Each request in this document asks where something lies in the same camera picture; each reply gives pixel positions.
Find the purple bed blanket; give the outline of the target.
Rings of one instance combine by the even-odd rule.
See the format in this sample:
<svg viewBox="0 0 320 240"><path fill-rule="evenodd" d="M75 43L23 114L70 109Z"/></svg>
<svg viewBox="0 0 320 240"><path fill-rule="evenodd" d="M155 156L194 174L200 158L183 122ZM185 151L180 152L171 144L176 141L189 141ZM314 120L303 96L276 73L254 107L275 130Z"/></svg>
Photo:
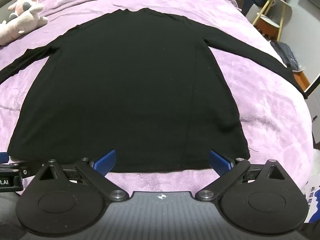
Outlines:
<svg viewBox="0 0 320 240"><path fill-rule="evenodd" d="M48 24L1 48L5 67L27 49L44 46L68 29L119 9L150 8L217 27L272 56L276 52L240 12L235 0L40 0ZM312 174L309 109L291 83L256 63L213 50L240 112L252 163L276 159L298 187Z"/></svg>

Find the dark clothes on chair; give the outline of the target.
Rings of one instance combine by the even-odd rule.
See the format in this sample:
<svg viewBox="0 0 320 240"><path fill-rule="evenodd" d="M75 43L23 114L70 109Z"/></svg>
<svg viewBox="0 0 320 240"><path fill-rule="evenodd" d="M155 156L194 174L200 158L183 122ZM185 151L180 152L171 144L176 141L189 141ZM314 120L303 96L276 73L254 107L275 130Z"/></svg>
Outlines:
<svg viewBox="0 0 320 240"><path fill-rule="evenodd" d="M247 15L249 10L251 9L252 5L256 5L260 8L262 8L268 0L243 0L243 5L242 5L242 14L244 16Z"/></svg>

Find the dark striped cloth pile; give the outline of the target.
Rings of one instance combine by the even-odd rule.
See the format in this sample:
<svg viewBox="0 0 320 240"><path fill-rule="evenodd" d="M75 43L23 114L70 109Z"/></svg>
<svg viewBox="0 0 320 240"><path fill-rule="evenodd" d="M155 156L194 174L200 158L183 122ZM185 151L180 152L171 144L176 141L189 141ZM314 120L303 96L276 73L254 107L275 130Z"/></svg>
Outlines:
<svg viewBox="0 0 320 240"><path fill-rule="evenodd" d="M280 56L287 68L291 68L293 72L299 72L299 64L297 59L294 56L291 48L286 43L271 40L270 44Z"/></svg>

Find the white pink plush toy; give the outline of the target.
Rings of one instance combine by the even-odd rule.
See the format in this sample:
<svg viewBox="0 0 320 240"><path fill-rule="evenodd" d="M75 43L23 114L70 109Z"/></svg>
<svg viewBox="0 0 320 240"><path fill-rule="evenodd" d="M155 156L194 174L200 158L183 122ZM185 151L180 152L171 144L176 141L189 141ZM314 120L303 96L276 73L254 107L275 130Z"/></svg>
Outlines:
<svg viewBox="0 0 320 240"><path fill-rule="evenodd" d="M9 22L1 23L1 46L10 44L12 41L20 38L22 35L30 33L48 23L48 18L40 16L42 4L32 5L27 11L24 11L17 18Z"/></svg>

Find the black long sleeve shirt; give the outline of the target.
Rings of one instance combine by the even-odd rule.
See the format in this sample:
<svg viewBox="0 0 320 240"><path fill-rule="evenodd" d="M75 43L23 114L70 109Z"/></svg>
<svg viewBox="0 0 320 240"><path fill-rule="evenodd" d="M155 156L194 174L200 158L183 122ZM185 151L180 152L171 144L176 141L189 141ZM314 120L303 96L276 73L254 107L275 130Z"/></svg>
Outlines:
<svg viewBox="0 0 320 240"><path fill-rule="evenodd" d="M296 86L277 59L220 29L148 8L117 10L28 49L1 81L46 59L22 104L8 155L72 164L108 150L116 172L209 167L210 150L250 157L211 49L252 60Z"/></svg>

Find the white blue paper bag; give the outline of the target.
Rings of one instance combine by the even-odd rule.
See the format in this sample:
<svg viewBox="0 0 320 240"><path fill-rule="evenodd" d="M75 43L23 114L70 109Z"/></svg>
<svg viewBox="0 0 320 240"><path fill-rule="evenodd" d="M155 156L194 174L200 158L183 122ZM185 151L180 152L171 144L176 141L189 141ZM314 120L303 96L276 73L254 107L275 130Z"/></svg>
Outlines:
<svg viewBox="0 0 320 240"><path fill-rule="evenodd" d="M309 211L306 223L313 223L320 219L320 174L311 176L302 188L302 193L308 202Z"/></svg>

